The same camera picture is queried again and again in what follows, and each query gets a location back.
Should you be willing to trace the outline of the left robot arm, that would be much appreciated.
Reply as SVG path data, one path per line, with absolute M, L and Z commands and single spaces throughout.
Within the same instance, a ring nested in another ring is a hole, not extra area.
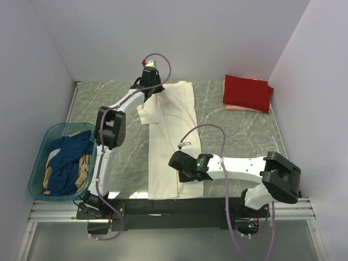
M 151 60 L 144 65 L 141 77 L 135 80 L 125 96 L 109 107 L 99 108 L 94 131 L 96 162 L 91 183 L 83 197 L 84 204 L 89 206 L 89 212 L 95 218 L 101 219 L 110 213 L 106 203 L 110 175 L 113 160 L 126 137 L 127 116 L 153 94 L 163 90 L 155 61 Z

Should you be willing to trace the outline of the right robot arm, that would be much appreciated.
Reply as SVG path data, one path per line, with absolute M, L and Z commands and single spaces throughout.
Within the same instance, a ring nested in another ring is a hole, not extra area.
M 220 158 L 213 154 L 200 154 L 196 159 L 176 151 L 169 166 L 178 171 L 181 183 L 215 179 L 238 179 L 254 182 L 256 187 L 241 194 L 239 212 L 252 216 L 262 206 L 273 201 L 296 204 L 299 198 L 301 169 L 277 152 L 265 157 Z

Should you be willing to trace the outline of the white t-shirt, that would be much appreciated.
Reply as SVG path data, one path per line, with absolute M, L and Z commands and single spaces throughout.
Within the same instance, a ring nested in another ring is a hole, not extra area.
M 152 95 L 138 106 L 137 111 L 141 124 L 149 127 L 148 198 L 202 197 L 203 182 L 181 183 L 178 172 L 169 166 L 170 158 L 186 134 L 191 144 L 184 152 L 193 158 L 202 152 L 200 135 L 195 128 L 197 117 L 193 84 L 186 81 L 166 84 L 164 91 Z

